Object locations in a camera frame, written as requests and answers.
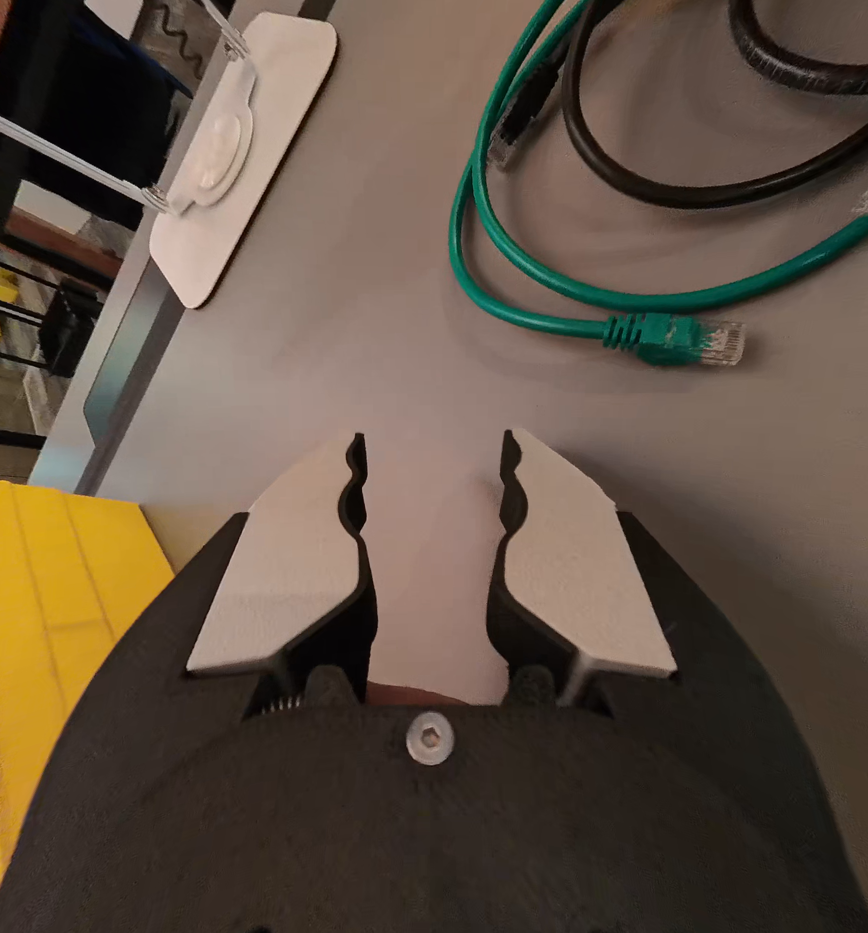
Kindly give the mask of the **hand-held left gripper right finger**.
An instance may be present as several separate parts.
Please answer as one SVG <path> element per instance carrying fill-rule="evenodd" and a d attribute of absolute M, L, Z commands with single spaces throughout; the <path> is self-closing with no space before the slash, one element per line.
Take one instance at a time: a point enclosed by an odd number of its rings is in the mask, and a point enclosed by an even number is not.
<path fill-rule="evenodd" d="M 486 631 L 510 683 L 541 668 L 557 706 L 596 674 L 667 679 L 677 661 L 601 487 L 521 428 L 505 431 Z"/>

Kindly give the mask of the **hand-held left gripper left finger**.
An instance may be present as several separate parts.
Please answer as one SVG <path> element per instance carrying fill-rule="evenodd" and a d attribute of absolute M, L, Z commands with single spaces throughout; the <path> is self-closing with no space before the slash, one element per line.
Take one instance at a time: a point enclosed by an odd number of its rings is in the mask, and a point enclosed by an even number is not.
<path fill-rule="evenodd" d="M 281 698 L 340 668 L 366 699 L 378 631 L 367 546 L 362 433 L 341 433 L 275 479 L 246 513 L 186 670 L 266 674 Z"/>

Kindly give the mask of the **yellow plastic bin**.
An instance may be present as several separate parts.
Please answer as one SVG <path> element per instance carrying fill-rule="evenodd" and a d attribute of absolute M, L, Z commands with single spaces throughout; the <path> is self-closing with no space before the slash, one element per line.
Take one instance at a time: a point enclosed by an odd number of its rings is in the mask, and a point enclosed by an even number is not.
<path fill-rule="evenodd" d="M 67 718 L 172 578 L 136 504 L 0 481 L 0 882 Z"/>

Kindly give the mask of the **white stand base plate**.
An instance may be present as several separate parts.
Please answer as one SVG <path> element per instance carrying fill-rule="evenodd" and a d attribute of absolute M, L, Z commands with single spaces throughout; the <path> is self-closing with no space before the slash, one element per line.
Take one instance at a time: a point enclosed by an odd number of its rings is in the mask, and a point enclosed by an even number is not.
<path fill-rule="evenodd" d="M 328 23 L 262 12 L 239 31 L 248 60 L 218 77 L 184 154 L 170 159 L 149 253 L 184 308 L 202 308 L 226 273 L 330 74 Z"/>

